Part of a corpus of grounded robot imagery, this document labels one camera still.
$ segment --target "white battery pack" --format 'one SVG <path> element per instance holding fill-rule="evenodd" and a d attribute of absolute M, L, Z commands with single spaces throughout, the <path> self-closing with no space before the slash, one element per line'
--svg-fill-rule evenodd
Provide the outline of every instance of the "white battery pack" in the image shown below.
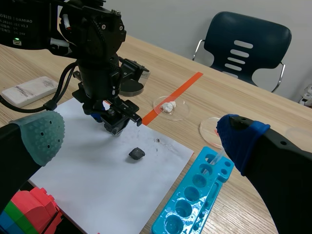
<path fill-rule="evenodd" d="M 26 106 L 56 92 L 58 83 L 48 77 L 39 77 L 2 91 L 3 98 L 16 107 Z"/>

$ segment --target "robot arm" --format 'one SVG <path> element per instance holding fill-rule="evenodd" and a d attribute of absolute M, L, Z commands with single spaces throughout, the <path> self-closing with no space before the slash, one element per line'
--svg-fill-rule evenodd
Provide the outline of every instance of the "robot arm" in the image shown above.
<path fill-rule="evenodd" d="M 93 117 L 96 115 L 96 121 L 104 122 L 106 130 L 113 135 L 120 134 L 129 120 L 136 122 L 138 126 L 142 123 L 142 119 L 136 114 L 138 107 L 118 96 L 123 77 L 116 52 L 125 41 L 126 31 L 120 12 L 102 8 L 103 2 L 104 0 L 0 1 L 0 44 L 17 49 L 48 49 L 54 55 L 77 59 L 64 69 L 54 97 L 42 107 L 32 110 L 17 108 L 0 96 L 0 103 L 14 111 L 37 113 L 49 110 L 22 119 L 25 124 L 10 123 L 0 128 L 0 177 L 4 190 L 0 195 L 0 211 L 17 190 L 60 149 L 64 136 L 64 128 L 61 126 L 57 128 L 56 139 L 48 139 L 51 142 L 47 141 L 39 147 L 29 139 L 35 139 L 38 134 L 40 137 L 47 135 L 47 128 L 40 128 L 38 133 L 36 131 L 42 122 L 48 121 L 45 126 L 55 122 L 51 121 L 51 115 L 55 113 L 51 110 L 57 107 L 76 66 L 80 70 L 81 83 L 73 96 L 83 103 L 85 114 Z M 59 6 L 62 6 L 59 25 L 61 33 L 57 27 Z M 123 61 L 123 64 L 129 63 L 127 59 Z M 140 76 L 138 70 L 144 70 L 136 63 L 127 66 L 127 69 L 136 76 Z M 67 73 L 69 76 L 62 90 Z M 111 104 L 109 110 L 103 109 L 104 100 Z M 31 124 L 37 125 L 26 131 L 25 126 Z"/>
<path fill-rule="evenodd" d="M 226 115 L 217 130 L 227 155 L 260 194 L 278 232 L 309 230 L 312 153 L 269 125 L 245 117 Z"/>
<path fill-rule="evenodd" d="M 119 98 L 123 75 L 116 52 L 125 41 L 126 31 L 119 11 L 102 7 L 104 0 L 2 0 L 0 2 L 0 44 L 18 49 L 48 49 L 52 54 L 77 59 L 64 70 L 51 101 L 34 110 L 16 108 L 0 97 L 0 102 L 15 111 L 35 113 L 54 110 L 76 66 L 81 83 L 73 96 L 84 103 L 87 115 L 97 115 L 107 131 L 118 135 L 129 120 L 142 123 L 138 107 Z M 58 7 L 61 33 L 58 31 Z M 111 110 L 103 110 L 103 100 Z"/>

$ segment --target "blue toy block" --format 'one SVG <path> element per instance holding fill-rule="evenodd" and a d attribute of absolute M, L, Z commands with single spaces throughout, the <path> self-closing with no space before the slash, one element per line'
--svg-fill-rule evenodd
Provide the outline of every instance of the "blue toy block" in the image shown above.
<path fill-rule="evenodd" d="M 151 234 L 200 234 L 234 163 L 204 147 L 152 226 Z"/>
<path fill-rule="evenodd" d="M 0 227 L 7 234 L 25 234 L 5 211 L 0 214 Z"/>

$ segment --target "black debris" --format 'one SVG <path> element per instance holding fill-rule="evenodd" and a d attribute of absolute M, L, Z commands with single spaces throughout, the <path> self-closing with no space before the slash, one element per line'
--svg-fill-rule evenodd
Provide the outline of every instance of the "black debris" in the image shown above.
<path fill-rule="evenodd" d="M 129 153 L 129 156 L 134 160 L 139 160 L 140 158 L 145 156 L 145 152 L 140 148 L 136 147 Z"/>

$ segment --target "green silicone pad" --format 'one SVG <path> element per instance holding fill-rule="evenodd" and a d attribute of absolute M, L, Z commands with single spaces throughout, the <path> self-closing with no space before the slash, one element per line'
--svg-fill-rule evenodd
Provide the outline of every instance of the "green silicone pad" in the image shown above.
<path fill-rule="evenodd" d="M 33 225 L 28 221 L 24 214 L 10 201 L 4 211 L 22 229 L 25 234 L 38 234 Z"/>
<path fill-rule="evenodd" d="M 20 127 L 23 143 L 33 160 L 45 166 L 60 150 L 65 134 L 63 117 L 54 111 L 40 112 L 12 121 Z"/>

